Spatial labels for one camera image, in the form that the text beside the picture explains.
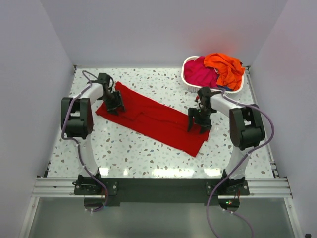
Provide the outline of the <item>red t shirt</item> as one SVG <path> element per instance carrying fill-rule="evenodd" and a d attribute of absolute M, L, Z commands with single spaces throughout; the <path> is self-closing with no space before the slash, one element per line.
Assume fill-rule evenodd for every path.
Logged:
<path fill-rule="evenodd" d="M 209 133 L 200 134 L 200 126 L 194 125 L 188 132 L 188 116 L 168 106 L 162 105 L 129 89 L 120 82 L 115 90 L 121 93 L 125 111 L 112 115 L 105 103 L 96 114 L 109 121 L 132 129 L 138 133 L 162 142 L 187 154 L 197 156 L 203 143 L 208 141 Z"/>

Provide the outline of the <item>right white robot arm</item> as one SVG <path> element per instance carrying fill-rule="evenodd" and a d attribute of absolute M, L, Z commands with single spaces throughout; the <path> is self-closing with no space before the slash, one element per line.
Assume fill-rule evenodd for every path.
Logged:
<path fill-rule="evenodd" d="M 265 139 L 261 112 L 253 105 L 238 103 L 225 96 L 221 90 L 202 87 L 195 99 L 197 108 L 188 109 L 188 131 L 200 126 L 200 133 L 210 131 L 211 114 L 221 112 L 229 118 L 229 135 L 233 151 L 228 165 L 223 170 L 221 181 L 214 190 L 227 195 L 233 194 L 245 181 L 245 171 L 251 157 L 251 150 Z"/>

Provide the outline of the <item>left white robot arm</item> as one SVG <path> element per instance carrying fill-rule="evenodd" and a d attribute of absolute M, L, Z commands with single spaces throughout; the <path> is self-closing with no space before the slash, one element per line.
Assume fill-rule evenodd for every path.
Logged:
<path fill-rule="evenodd" d="M 98 76 L 84 70 L 87 86 L 74 97 L 61 100 L 61 138 L 75 143 L 81 177 L 88 177 L 85 189 L 98 194 L 103 188 L 99 168 L 94 158 L 91 134 L 94 128 L 92 105 L 103 101 L 106 112 L 118 116 L 125 111 L 121 93 L 114 89 L 114 79 L 107 73 Z"/>

